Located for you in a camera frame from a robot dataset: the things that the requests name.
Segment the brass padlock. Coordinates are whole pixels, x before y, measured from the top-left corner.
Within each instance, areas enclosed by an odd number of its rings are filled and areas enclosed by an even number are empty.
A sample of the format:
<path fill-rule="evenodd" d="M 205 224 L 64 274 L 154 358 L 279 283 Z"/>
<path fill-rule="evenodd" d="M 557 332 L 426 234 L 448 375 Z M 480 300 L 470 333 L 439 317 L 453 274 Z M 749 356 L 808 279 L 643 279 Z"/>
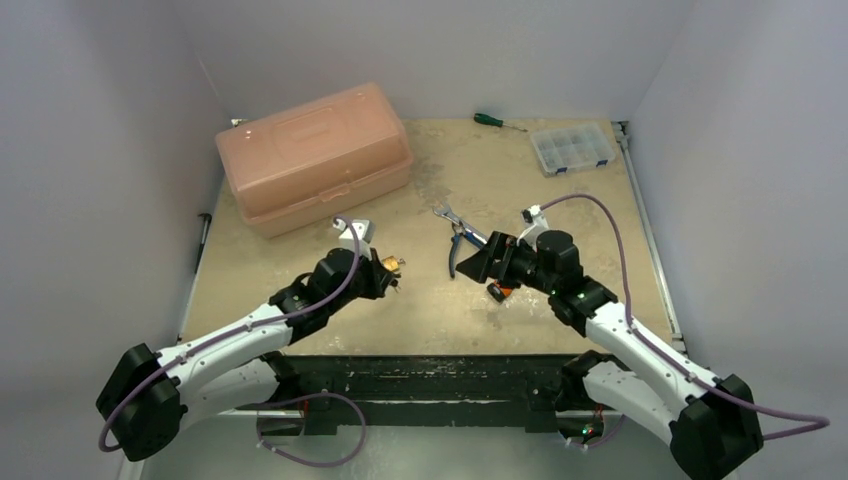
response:
<path fill-rule="evenodd" d="M 393 274 L 399 274 L 402 267 L 406 264 L 405 260 L 395 256 L 388 256 L 381 260 L 385 269 Z"/>

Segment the orange black padlock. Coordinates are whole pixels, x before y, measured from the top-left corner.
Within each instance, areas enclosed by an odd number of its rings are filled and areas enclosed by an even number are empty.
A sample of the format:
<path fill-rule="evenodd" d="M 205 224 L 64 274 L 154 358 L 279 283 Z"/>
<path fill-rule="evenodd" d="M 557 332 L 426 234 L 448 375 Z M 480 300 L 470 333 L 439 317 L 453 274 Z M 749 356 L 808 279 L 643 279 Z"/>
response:
<path fill-rule="evenodd" d="M 501 285 L 498 282 L 491 282 L 486 286 L 486 291 L 489 296 L 498 304 L 506 301 L 515 289 L 514 285 Z"/>

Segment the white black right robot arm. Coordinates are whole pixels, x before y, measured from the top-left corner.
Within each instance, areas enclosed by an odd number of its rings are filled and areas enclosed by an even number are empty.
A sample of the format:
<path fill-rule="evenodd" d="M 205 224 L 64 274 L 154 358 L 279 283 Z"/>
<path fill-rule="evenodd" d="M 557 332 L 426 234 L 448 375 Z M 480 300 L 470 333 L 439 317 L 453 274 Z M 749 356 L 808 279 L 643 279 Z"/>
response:
<path fill-rule="evenodd" d="M 757 414 L 744 406 L 753 400 L 750 387 L 692 363 L 630 318 L 612 291 L 585 274 L 570 234 L 547 230 L 528 243 L 494 232 L 456 270 L 477 283 L 546 294 L 561 323 L 613 356 L 587 352 L 569 364 L 564 399 L 619 411 L 667 445 L 689 478 L 723 479 L 762 449 Z"/>

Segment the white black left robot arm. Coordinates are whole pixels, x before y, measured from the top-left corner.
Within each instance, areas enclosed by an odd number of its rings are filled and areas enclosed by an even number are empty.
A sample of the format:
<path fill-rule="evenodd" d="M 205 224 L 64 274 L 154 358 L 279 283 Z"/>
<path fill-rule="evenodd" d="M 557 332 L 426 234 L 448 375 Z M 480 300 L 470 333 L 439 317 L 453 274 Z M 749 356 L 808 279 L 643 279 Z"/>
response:
<path fill-rule="evenodd" d="M 384 297 L 399 279 L 375 249 L 335 248 L 228 326 L 157 352 L 145 343 L 129 348 L 95 402 L 104 419 L 99 449 L 145 460 L 220 412 L 303 408 L 328 396 L 326 387 L 314 393 L 302 387 L 282 349 L 324 328 L 350 302 Z"/>

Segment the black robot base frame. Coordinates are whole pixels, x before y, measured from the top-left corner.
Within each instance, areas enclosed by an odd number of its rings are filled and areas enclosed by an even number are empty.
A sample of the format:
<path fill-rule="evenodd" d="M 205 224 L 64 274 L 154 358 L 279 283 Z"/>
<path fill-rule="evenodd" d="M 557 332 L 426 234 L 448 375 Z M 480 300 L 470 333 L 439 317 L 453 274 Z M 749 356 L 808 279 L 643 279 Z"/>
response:
<path fill-rule="evenodd" d="M 285 356 L 302 387 L 330 394 L 293 418 L 264 415 L 272 437 L 334 435 L 341 427 L 520 428 L 591 442 L 617 425 L 610 407 L 588 398 L 578 376 L 609 355 Z"/>

